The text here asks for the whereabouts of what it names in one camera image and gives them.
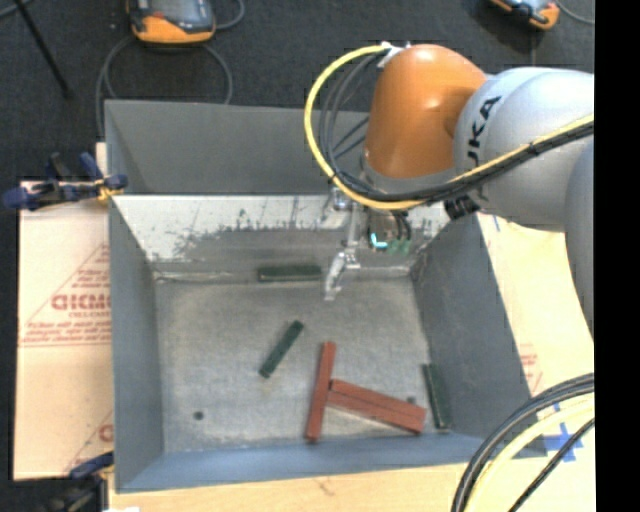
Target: red wooden block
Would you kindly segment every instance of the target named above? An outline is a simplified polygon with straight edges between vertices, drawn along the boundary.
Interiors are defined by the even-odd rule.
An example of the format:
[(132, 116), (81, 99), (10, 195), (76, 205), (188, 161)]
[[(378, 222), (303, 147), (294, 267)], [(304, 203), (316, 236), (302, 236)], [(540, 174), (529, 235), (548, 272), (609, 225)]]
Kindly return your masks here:
[(390, 409), (406, 416), (414, 417), (421, 422), (424, 422), (427, 415), (427, 410), (423, 407), (410, 404), (409, 402), (399, 400), (392, 396), (383, 395), (377, 391), (356, 386), (355, 384), (351, 384), (340, 379), (332, 379), (330, 389), (342, 395), (348, 395), (364, 402), (368, 402), (385, 409)]
[(311, 398), (311, 408), (307, 419), (307, 429), (305, 431), (305, 437), (310, 442), (316, 442), (320, 438), (324, 408), (327, 404), (329, 382), (331, 380), (335, 356), (336, 344), (332, 341), (323, 343), (318, 373), (316, 375), (316, 384), (313, 397)]
[(365, 418), (381, 421), (414, 434), (419, 434), (424, 428), (424, 422), (414, 416), (407, 416), (332, 390), (327, 395), (327, 405), (364, 416)]

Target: black floor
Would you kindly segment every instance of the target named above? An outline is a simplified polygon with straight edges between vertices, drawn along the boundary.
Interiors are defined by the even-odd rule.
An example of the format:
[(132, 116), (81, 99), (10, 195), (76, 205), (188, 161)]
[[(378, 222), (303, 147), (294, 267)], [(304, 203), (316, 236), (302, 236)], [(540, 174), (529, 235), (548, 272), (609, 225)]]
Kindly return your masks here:
[[(563, 0), (592, 18), (595, 0)], [(32, 0), (28, 11), (73, 90), (59, 84), (13, 0), (0, 0), (0, 192), (23, 177), (41, 176), (57, 151), (69, 163), (98, 140), (95, 86), (109, 51), (129, 33), (123, 0)], [(214, 2), (218, 19), (234, 0)], [(594, 72), (595, 29), (563, 12), (549, 32), (534, 33), (488, 0), (247, 0), (246, 16), (218, 33), (214, 48), (229, 63), (233, 104), (302, 107), (314, 79), (346, 51), (383, 40), (437, 43), (487, 73), (514, 66)], [(202, 50), (159, 55), (127, 48), (112, 67), (121, 97), (218, 102), (224, 77)], [(361, 101), (353, 108), (366, 110)], [(16, 217), (0, 214), (0, 510), (31, 511), (67, 484), (11, 482), (16, 355)]]

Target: dark green block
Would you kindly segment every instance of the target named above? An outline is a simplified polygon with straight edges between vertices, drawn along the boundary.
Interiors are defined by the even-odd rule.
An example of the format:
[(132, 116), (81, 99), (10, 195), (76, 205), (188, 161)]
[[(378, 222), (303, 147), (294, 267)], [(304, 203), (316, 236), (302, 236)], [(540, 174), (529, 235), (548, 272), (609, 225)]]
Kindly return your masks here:
[(278, 344), (271, 351), (271, 354), (269, 354), (267, 360), (260, 367), (260, 375), (265, 379), (268, 379), (271, 376), (276, 367), (280, 364), (280, 361), (282, 361), (282, 358), (291, 348), (291, 345), (293, 345), (293, 342), (296, 340), (303, 327), (304, 325), (298, 320), (294, 321), (289, 326)]
[(317, 281), (322, 278), (322, 269), (318, 265), (282, 265), (260, 267), (258, 281)]
[(451, 413), (440, 370), (434, 364), (423, 364), (422, 374), (427, 386), (435, 427), (439, 430), (447, 430), (451, 426)]

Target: black wire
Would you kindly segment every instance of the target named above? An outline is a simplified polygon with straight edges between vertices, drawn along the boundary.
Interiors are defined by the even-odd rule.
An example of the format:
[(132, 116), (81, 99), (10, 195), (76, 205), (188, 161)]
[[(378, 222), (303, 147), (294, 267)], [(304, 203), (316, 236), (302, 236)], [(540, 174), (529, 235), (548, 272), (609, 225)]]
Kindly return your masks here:
[(480, 473), (491, 458), (496, 447), (502, 443), (507, 435), (518, 425), (529, 420), (537, 412), (556, 403), (569, 400), (577, 396), (594, 391), (595, 381), (593, 373), (569, 379), (553, 386), (538, 396), (528, 400), (514, 411), (494, 432), (481, 444), (473, 455), (465, 472), (460, 479), (451, 506), (451, 512), (463, 512), (469, 496)]
[(573, 18), (576, 21), (579, 21), (581, 23), (586, 23), (587, 25), (595, 25), (596, 24), (595, 18), (585, 18), (583, 16), (580, 16), (579, 14), (576, 14), (573, 11), (570, 11), (569, 9), (567, 9), (565, 7), (563, 2), (560, 2), (560, 0), (556, 0), (556, 4), (560, 8), (561, 11), (563, 11), (567, 16), (569, 16), (570, 18)]
[[(27, 4), (31, 3), (31, 0), (21, 0), (21, 1), (22, 1), (23, 5), (27, 5)], [(15, 5), (15, 3), (13, 5), (5, 7), (2, 10), (0, 10), (0, 18), (4, 18), (5, 16), (9, 16), (10, 14), (13, 14), (17, 10), (18, 10), (18, 6)]]
[[(365, 60), (372, 62), (374, 59), (375, 59), (375, 55), (370, 56)], [(322, 154), (325, 155), (325, 157), (327, 158), (328, 158), (329, 151), (331, 149), (330, 140), (327, 138), (328, 137), (327, 127), (326, 127), (327, 115), (334, 108), (338, 108), (337, 105), (339, 105), (338, 101), (340, 100), (336, 99), (336, 96), (340, 91), (343, 91), (346, 88), (344, 84), (347, 81), (350, 82), (353, 79), (353, 77), (361, 69), (362, 69), (362, 66), (354, 66), (349, 71), (343, 72), (340, 78), (338, 78), (329, 87), (327, 91), (326, 99), (320, 109), (320, 117), (318, 120), (318, 146)]]
[(231, 21), (228, 21), (227, 23), (222, 23), (221, 25), (217, 25), (216, 30), (229, 30), (230, 28), (235, 27), (238, 23), (242, 21), (242, 18), (244, 18), (244, 15), (246, 12), (244, 0), (236, 0), (236, 1), (238, 3), (238, 7), (240, 8), (238, 15), (235, 18), (233, 18)]
[[(106, 88), (107, 93), (109, 94), (109, 96), (111, 98), (115, 99), (115, 98), (119, 97), (118, 94), (113, 89), (113, 86), (111, 84), (111, 77), (110, 77), (111, 63), (113, 62), (115, 57), (117, 57), (118, 54), (120, 54), (120, 52), (122, 50), (127, 48), (135, 40), (136, 40), (136, 38), (133, 35), (127, 35), (123, 39), (121, 39), (118, 43), (116, 43), (116, 45), (111, 49), (111, 51), (107, 55), (107, 58), (105, 59), (103, 65), (102, 65), (102, 68), (100, 69), (100, 73), (98, 75), (98, 80), (96, 81), (96, 90), (95, 90), (96, 124), (97, 124), (98, 138), (100, 138), (100, 139), (103, 139), (104, 136), (105, 136), (105, 133), (104, 133), (104, 115), (103, 115), (103, 110), (102, 110), (102, 89), (103, 89), (103, 87)], [(231, 98), (233, 97), (233, 75), (231, 73), (231, 69), (229, 68), (229, 66), (228, 66), (227, 62), (224, 60), (224, 58), (215, 49), (213, 49), (210, 44), (203, 44), (201, 46), (222, 67), (222, 70), (223, 70), (223, 72), (225, 74), (225, 78), (226, 78), (226, 81), (227, 81), (227, 93), (226, 93), (225, 98), (222, 101), (222, 103), (224, 105), (228, 105), (231, 102)]]
[(520, 497), (515, 501), (508, 512), (516, 512), (530, 497), (531, 495), (542, 485), (551, 472), (560, 464), (562, 458), (573, 448), (573, 446), (595, 425), (596, 419), (591, 418), (582, 427), (580, 427), (568, 440), (562, 445), (560, 450), (549, 460), (547, 465), (542, 469), (540, 474), (535, 478), (533, 482), (524, 490)]
[(105, 79), (108, 80), (108, 69), (111, 66), (111, 62), (124, 48), (130, 45), (134, 41), (135, 37), (133, 35), (128, 35), (122, 38), (116, 45), (111, 49), (108, 53), (107, 58), (102, 64), (102, 68), (100, 68), (100, 73), (98, 74), (98, 80), (96, 80), (96, 90), (95, 90), (95, 109), (96, 109), (96, 125), (98, 137), (100, 139), (104, 138), (104, 118), (102, 111), (102, 85), (105, 82)]
[(362, 128), (365, 124), (369, 122), (369, 116), (366, 116), (362, 121), (358, 121), (347, 133), (345, 133), (342, 138), (333, 145), (333, 151), (336, 151), (340, 146), (342, 146), (349, 137), (351, 137), (354, 133), (356, 133), (360, 128)]
[(359, 146), (360, 144), (362, 144), (364, 142), (364, 140), (366, 139), (366, 137), (363, 135), (362, 137), (358, 137), (356, 140), (354, 140), (351, 144), (349, 144), (346, 148), (344, 148), (341, 151), (338, 151), (337, 153), (335, 152), (335, 148), (333, 148), (333, 158), (335, 160), (338, 160), (338, 158), (340, 158), (341, 156), (347, 154), (349, 151), (355, 149), (357, 146)]

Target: yellow cable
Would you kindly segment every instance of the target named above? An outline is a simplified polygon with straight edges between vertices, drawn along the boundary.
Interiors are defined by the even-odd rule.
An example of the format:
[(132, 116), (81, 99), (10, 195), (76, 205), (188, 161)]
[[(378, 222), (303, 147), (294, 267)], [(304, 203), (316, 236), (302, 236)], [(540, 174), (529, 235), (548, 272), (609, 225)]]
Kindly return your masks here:
[(407, 210), (409, 208), (413, 208), (414, 206), (422, 204), (424, 201), (375, 201), (373, 199), (364, 197), (357, 192), (354, 192), (344, 183), (342, 183), (342, 181), (340, 181), (340, 179), (335, 175), (335, 171), (331, 168), (329, 163), (322, 155), (322, 152), (320, 151), (320, 148), (318, 147), (318, 144), (316, 143), (315, 137), (313, 135), (313, 127), (311, 125), (311, 114), (313, 112), (313, 105), (316, 101), (316, 97), (318, 96), (318, 93), (320, 92), (322, 86), (337, 69), (339, 69), (346, 63), (357, 59), (358, 57), (362, 57), (363, 55), (381, 53), (382, 51), (387, 51), (388, 49), (389, 46), (387, 45), (365, 46), (363, 48), (359, 48), (357, 50), (349, 52), (331, 63), (316, 79), (315, 83), (311, 87), (311, 91), (309, 92), (309, 97), (307, 98), (304, 108), (304, 131), (307, 137), (307, 142), (309, 143), (309, 147), (311, 148), (311, 153), (313, 153), (313, 156), (320, 165), (320, 168), (327, 176), (333, 179), (333, 182), (338, 186), (338, 188), (342, 190), (342, 192), (344, 192), (348, 197), (365, 206), (369, 206), (371, 208), (376, 208), (379, 210)]
[(593, 400), (581, 401), (566, 409), (562, 409), (546, 418), (533, 424), (527, 430), (522, 432), (516, 439), (509, 443), (496, 458), (487, 465), (485, 470), (480, 474), (480, 477), (473, 486), (473, 490), (469, 495), (467, 506), (465, 511), (473, 512), (478, 508), (478, 501), (482, 493), (489, 487), (489, 482), (495, 475), (507, 464), (520, 450), (531, 443), (535, 438), (541, 435), (547, 428), (552, 425), (556, 425), (563, 420), (571, 417), (578, 416), (580, 414), (590, 412), (593, 415), (595, 410), (595, 404)]
[[(318, 93), (320, 92), (320, 89), (322, 88), (322, 86), (326, 83), (326, 81), (329, 79), (329, 77), (335, 73), (339, 68), (341, 68), (343, 65), (347, 64), (348, 62), (357, 59), (358, 57), (362, 57), (364, 55), (370, 55), (370, 54), (374, 54), (374, 53), (381, 53), (383, 51), (387, 51), (390, 48), (389, 45), (373, 45), (373, 46), (364, 46), (362, 48), (359, 48), (357, 50), (353, 50), (345, 55), (343, 55), (342, 57), (340, 57), (339, 59), (335, 60), (334, 62), (332, 62), (329, 66), (327, 66), (327, 68), (325, 68), (325, 70), (320, 74), (320, 76), (316, 79), (316, 81), (314, 82), (313, 86), (311, 87), (311, 91), (309, 92), (309, 96), (307, 98), (307, 101), (305, 103), (305, 108), (304, 108), (304, 131), (305, 131), (305, 135), (307, 138), (307, 143), (309, 144), (309, 147), (311, 149), (311, 153), (313, 154), (314, 158), (316, 159), (316, 161), (318, 162), (318, 165), (320, 165), (320, 168), (323, 170), (323, 172), (329, 176), (329, 178), (332, 179), (332, 181), (338, 186), (338, 188), (340, 190), (342, 190), (342, 192), (344, 192), (348, 197), (350, 197), (351, 199), (353, 199), (354, 201), (357, 201), (360, 204), (363, 204), (365, 206), (369, 206), (370, 208), (375, 208), (378, 210), (408, 210), (409, 208), (413, 208), (415, 206), (418, 206), (422, 203), (424, 203), (426, 201), (426, 199), (415, 199), (415, 200), (403, 200), (403, 201), (377, 201), (375, 199), (370, 199), (368, 197), (363, 196), (362, 194), (359, 194), (357, 192), (355, 192), (354, 190), (350, 189), (347, 185), (345, 185), (340, 178), (336, 175), (336, 172), (331, 168), (331, 166), (329, 165), (329, 163), (327, 162), (327, 160), (324, 158), (324, 156), (322, 155), (322, 152), (320, 151), (320, 148), (318, 147), (318, 144), (315, 140), (315, 136), (313, 134), (313, 127), (311, 124), (311, 114), (313, 112), (313, 106), (315, 104), (316, 98), (318, 96)], [(585, 116), (581, 119), (578, 119), (577, 121), (574, 121), (572, 123), (569, 123), (566, 126), (563, 126), (562, 128), (559, 128), (558, 130), (555, 130), (547, 135), (544, 135), (542, 137), (539, 137), (538, 139), (536, 139), (535, 141), (533, 141), (531, 144), (536, 145), (536, 144), (540, 144), (548, 139), (551, 139), (552, 137), (555, 137), (557, 135), (561, 135), (562, 133), (566, 133), (569, 132), (570, 130), (573, 130), (575, 128), (579, 128), (580, 126), (584, 126), (590, 122), (592, 122), (594, 120), (594, 115), (588, 115)], [(531, 144), (523, 144), (522, 146), (518, 147), (517, 149), (514, 149), (513, 151), (510, 151), (509, 153), (505, 153), (504, 155), (501, 155), (497, 158), (494, 158), (493, 160), (482, 164), (478, 167), (475, 167), (473, 169), (470, 169), (469, 171), (466, 171), (465, 173), (452, 178), (451, 180), (443, 183), (442, 185), (449, 185), (449, 184), (455, 184), (465, 178), (468, 178), (469, 176), (478, 174), (486, 169), (488, 169), (489, 167), (492, 167), (496, 164), (499, 164), (501, 162), (503, 162), (504, 160), (507, 160), (515, 155), (517, 155), (518, 153), (525, 153), (527, 152), (527, 150), (529, 149), (529, 147), (531, 146)]]
[(531, 142), (531, 144), (523, 144), (522, 146), (517, 147), (516, 149), (514, 149), (513, 151), (509, 151), (508, 153), (505, 153), (503, 155), (500, 155), (496, 158), (494, 158), (493, 160), (490, 160), (489, 162), (482, 164), (478, 167), (474, 167), (473, 169), (470, 169), (468, 171), (466, 171), (465, 173), (461, 174), (460, 176), (456, 176), (455, 178), (452, 178), (451, 180), (449, 180), (448, 182), (445, 183), (445, 185), (448, 185), (449, 183), (456, 183), (464, 178), (468, 178), (469, 176), (473, 176), (474, 174), (478, 174), (486, 169), (488, 169), (489, 167), (493, 167), (494, 165), (497, 165), (505, 160), (508, 160), (509, 158), (517, 155), (518, 153), (526, 153), (527, 150), (529, 149), (529, 147), (531, 145), (535, 146), (537, 144), (541, 144), (549, 139), (552, 139), (553, 137), (556, 137), (558, 135), (562, 135), (563, 133), (568, 133), (571, 130), (574, 130), (576, 128), (580, 128), (581, 126), (586, 126), (587, 124), (593, 122), (593, 120), (595, 119), (593, 114), (590, 114), (588, 116), (584, 116), (576, 121), (573, 121), (565, 126), (563, 126), (562, 128), (559, 128), (551, 133), (547, 133), (546, 135), (543, 135), (541, 137), (538, 137), (537, 139), (535, 139), (533, 142)]

